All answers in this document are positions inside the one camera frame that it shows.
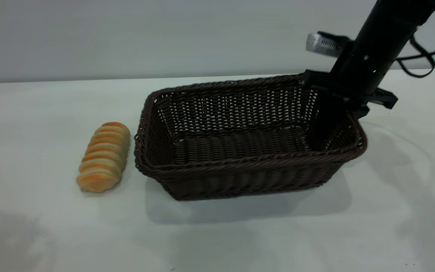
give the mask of bread roll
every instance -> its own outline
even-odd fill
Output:
[[[120,182],[130,146],[130,131],[118,122],[98,128],[82,159],[76,183],[82,191],[100,193]]]

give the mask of gray wall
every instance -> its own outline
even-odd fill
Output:
[[[374,3],[0,0],[0,82],[327,70],[335,60],[306,52],[307,34],[354,38]],[[435,13],[417,38],[435,49]]]

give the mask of table surface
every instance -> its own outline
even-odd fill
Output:
[[[387,74],[398,103],[323,187],[177,202],[131,154],[114,190],[79,190],[93,131],[135,133],[150,92],[253,77],[0,84],[0,272],[435,272],[435,71]]]

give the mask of black cable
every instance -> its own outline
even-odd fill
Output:
[[[413,76],[413,77],[417,77],[419,79],[426,77],[428,75],[430,75],[430,73],[433,72],[434,68],[435,68],[435,60],[432,57],[433,55],[435,55],[435,51],[432,53],[429,53],[426,49],[424,49],[417,41],[416,41],[416,37],[414,35],[412,35],[411,39],[410,39],[410,44],[412,45],[413,48],[415,48],[417,51],[419,51],[421,53],[421,55],[416,55],[416,56],[410,56],[410,57],[398,57],[396,60],[399,63],[400,67],[404,70],[404,72],[406,74],[408,74],[409,76]],[[431,66],[431,69],[428,73],[426,74],[413,74],[411,73],[411,71],[409,71],[406,66],[404,65],[404,60],[414,60],[414,59],[420,59],[422,57],[425,57]]]
[[[433,55],[435,55],[435,51],[430,52],[428,54],[433,56]],[[415,56],[409,56],[409,57],[398,57],[397,60],[401,60],[401,61],[402,60],[416,60],[416,59],[420,59],[420,58],[425,57],[425,56],[426,55],[421,54],[421,55],[415,55]]]

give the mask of brown wicker basket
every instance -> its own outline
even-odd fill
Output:
[[[176,200],[316,187],[367,140],[301,75],[166,88],[146,100],[135,164]]]

